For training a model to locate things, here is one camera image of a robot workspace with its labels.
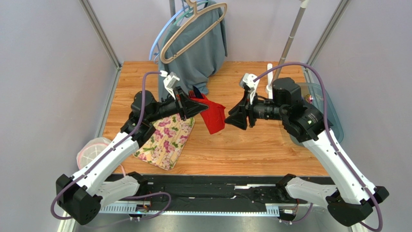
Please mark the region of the iridescent rainbow fork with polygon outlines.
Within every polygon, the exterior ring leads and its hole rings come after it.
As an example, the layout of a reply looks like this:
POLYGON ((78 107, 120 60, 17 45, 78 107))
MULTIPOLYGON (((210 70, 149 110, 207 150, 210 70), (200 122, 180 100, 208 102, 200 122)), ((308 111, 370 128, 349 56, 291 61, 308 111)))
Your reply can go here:
POLYGON ((196 94, 194 93, 193 90, 190 90, 190 91, 189 91, 189 97, 190 97, 191 99, 197 99, 197 96, 196 96, 196 94))

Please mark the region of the red paper napkin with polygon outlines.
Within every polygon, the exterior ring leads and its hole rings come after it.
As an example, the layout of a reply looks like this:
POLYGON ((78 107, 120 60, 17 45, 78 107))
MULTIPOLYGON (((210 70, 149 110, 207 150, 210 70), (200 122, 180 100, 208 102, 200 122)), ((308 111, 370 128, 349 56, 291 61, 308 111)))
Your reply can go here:
POLYGON ((204 94, 204 99, 192 99, 206 104, 209 109, 200 113, 210 134, 220 132, 225 128, 225 106, 209 100, 204 94))

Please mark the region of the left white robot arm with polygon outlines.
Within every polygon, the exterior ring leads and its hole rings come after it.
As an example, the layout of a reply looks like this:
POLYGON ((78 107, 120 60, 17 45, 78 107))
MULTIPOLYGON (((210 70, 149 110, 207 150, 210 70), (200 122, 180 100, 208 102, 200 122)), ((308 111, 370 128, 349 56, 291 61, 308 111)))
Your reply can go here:
POLYGON ((101 208, 139 194, 147 180, 136 172, 109 184, 105 180, 128 156, 150 140, 156 131, 153 122, 174 115, 186 120, 207 109, 206 104, 190 99, 180 87, 174 88, 172 95, 161 101, 149 91, 136 93, 129 118, 110 145, 81 170, 71 176, 62 174, 56 180, 57 195, 50 206, 52 215, 64 219, 55 212, 55 205, 58 205, 68 213, 66 219, 86 225, 101 208))

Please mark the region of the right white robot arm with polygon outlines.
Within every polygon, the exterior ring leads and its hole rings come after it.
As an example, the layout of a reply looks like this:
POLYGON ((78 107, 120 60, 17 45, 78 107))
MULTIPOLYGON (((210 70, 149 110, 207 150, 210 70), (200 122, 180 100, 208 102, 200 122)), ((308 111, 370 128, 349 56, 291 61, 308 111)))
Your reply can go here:
POLYGON ((280 201, 300 199, 316 204, 347 227, 378 210, 388 190, 374 185, 356 168, 335 138, 326 115, 304 99, 300 85, 289 77, 277 79, 272 83, 272 98, 261 100, 256 94, 257 76, 247 73, 239 84, 244 95, 225 122, 245 130, 258 119, 281 121, 284 129, 315 155, 333 181, 332 185, 321 185, 287 174, 276 184, 275 195, 280 201))

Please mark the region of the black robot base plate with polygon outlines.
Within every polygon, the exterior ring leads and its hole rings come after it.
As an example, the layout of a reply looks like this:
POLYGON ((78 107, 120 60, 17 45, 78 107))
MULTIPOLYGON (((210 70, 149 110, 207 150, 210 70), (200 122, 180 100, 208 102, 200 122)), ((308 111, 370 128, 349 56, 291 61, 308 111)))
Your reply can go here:
POLYGON ((281 206, 307 205, 305 200, 282 200, 276 184, 282 176, 160 175, 147 174, 138 195, 167 192, 167 212, 264 212, 267 203, 281 206))

